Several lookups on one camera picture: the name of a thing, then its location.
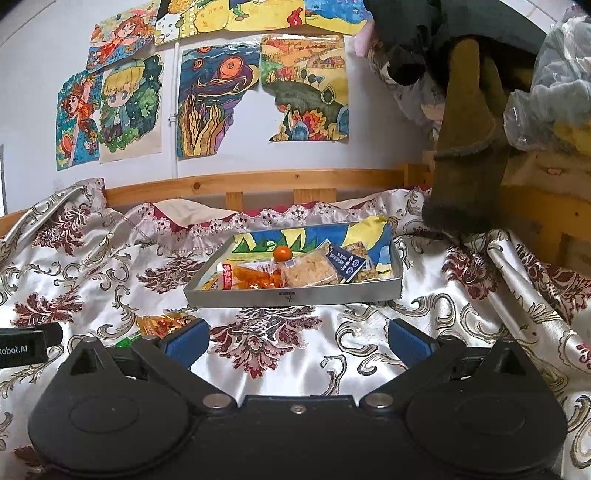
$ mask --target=green bottle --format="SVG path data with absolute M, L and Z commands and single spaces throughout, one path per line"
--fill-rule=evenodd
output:
M 142 334 L 140 332 L 136 332 L 133 335 L 124 338 L 123 340 L 117 342 L 115 344 L 116 347 L 126 347 L 131 345 L 133 342 L 135 342 L 138 338 L 141 338 Z

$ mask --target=brown boot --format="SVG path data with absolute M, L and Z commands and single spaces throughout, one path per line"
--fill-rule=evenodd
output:
M 481 65 L 476 40 L 460 41 L 450 59 L 433 189 L 423 207 L 429 227 L 455 235 L 490 228 L 510 152 L 505 104 L 495 63 L 484 58 Z

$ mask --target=swirly sky painting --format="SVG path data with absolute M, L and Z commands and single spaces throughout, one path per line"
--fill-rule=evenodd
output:
M 259 81 L 261 46 L 242 43 L 183 53 L 178 90 L 179 158 L 217 152 L 233 124 L 234 107 Z

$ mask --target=wooden slat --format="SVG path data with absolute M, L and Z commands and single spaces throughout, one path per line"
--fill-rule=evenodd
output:
M 243 212 L 244 194 L 242 192 L 226 192 L 226 208 L 235 212 Z
M 544 225 L 538 235 L 535 256 L 542 262 L 560 265 L 564 260 L 563 239 L 562 232 L 552 224 Z
M 501 211 L 591 242 L 591 203 L 530 187 L 504 187 Z
M 107 190 L 109 206 L 137 205 L 226 192 L 284 192 L 295 189 L 388 190 L 402 187 L 402 170 L 284 170 L 228 173 L 162 180 Z
M 302 205 L 309 202 L 336 202 L 336 189 L 295 189 L 294 205 Z
M 4 236 L 12 228 L 12 226 L 18 221 L 20 217 L 24 215 L 26 210 L 20 210 L 19 212 L 9 213 L 0 217 L 0 236 Z
M 428 181 L 429 166 L 422 163 L 409 163 L 403 166 L 404 188 L 412 189 L 426 185 Z

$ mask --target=drawing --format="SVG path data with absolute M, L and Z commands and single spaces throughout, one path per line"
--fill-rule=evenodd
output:
M 201 47 L 183 53 L 178 91 L 179 157 L 217 152 L 234 107 L 259 80 L 258 43 Z
M 131 57 L 154 38 L 160 3 L 157 0 L 132 8 L 95 25 L 86 68 L 95 72 Z
M 306 23 L 304 0 L 230 0 L 227 30 L 276 30 Z
M 100 162 L 162 152 L 158 55 L 105 72 L 100 108 Z
M 71 77 L 57 96 L 57 169 L 98 160 L 99 131 L 92 115 L 100 105 L 102 73 L 80 72 Z
M 333 224 L 265 230 L 234 235 L 235 246 L 226 257 L 229 262 L 272 260 L 273 250 L 287 246 L 295 256 L 308 253 L 325 240 L 344 247 L 355 242 L 363 243 L 372 263 L 383 272 L 391 269 L 389 245 L 392 233 L 384 218 L 370 216 L 354 224 Z
M 230 0 L 171 0 L 168 11 L 156 22 L 155 43 L 221 30 L 228 21 L 229 8 Z
M 363 0 L 306 0 L 306 23 L 345 35 L 355 35 L 371 18 Z
M 264 36 L 261 79 L 284 114 L 279 133 L 269 141 L 342 140 L 349 136 L 343 37 Z

